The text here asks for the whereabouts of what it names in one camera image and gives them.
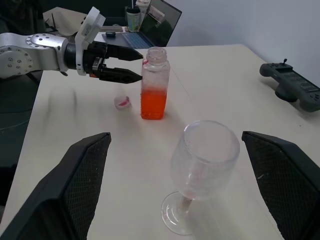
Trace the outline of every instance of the orange liquid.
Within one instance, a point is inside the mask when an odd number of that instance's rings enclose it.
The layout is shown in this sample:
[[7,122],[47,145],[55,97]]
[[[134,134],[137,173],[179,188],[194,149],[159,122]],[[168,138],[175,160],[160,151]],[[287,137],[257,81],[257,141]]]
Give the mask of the orange liquid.
[[160,120],[164,117],[167,100],[165,89],[143,89],[141,91],[141,117]]

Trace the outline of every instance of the black mesh pad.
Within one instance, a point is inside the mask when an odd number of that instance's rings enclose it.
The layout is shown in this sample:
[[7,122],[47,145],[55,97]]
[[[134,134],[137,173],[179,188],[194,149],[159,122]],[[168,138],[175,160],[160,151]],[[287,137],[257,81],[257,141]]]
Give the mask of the black mesh pad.
[[85,240],[94,218],[111,136],[72,145],[35,187],[0,240]]
[[[300,163],[287,154],[291,147],[298,148],[295,144],[286,142],[283,149],[278,141],[263,139],[261,135],[244,133],[242,139],[263,200],[285,240],[311,239],[319,224],[319,189]],[[302,160],[300,154],[294,155]],[[302,163],[311,161],[304,156]],[[320,177],[319,168],[312,164]]]

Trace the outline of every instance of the laptop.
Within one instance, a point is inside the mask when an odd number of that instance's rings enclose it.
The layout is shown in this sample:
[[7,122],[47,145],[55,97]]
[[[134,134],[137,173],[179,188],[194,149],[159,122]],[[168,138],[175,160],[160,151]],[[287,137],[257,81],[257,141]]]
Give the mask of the laptop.
[[164,0],[152,0],[138,32],[117,33],[115,38],[105,38],[106,43],[133,49],[166,47],[181,14]]

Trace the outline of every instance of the laptop screen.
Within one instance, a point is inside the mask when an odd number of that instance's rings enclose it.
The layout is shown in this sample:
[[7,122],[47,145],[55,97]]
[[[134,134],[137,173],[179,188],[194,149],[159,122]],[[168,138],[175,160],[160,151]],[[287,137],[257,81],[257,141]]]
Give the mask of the laptop screen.
[[163,0],[152,0],[140,33],[157,47],[166,47],[182,12]]

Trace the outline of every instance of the white wall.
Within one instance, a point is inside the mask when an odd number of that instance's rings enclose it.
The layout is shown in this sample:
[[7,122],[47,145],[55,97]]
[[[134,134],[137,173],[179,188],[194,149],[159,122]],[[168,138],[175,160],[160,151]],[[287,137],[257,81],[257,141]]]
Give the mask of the white wall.
[[244,44],[320,86],[319,0],[167,0],[182,10],[169,46]]

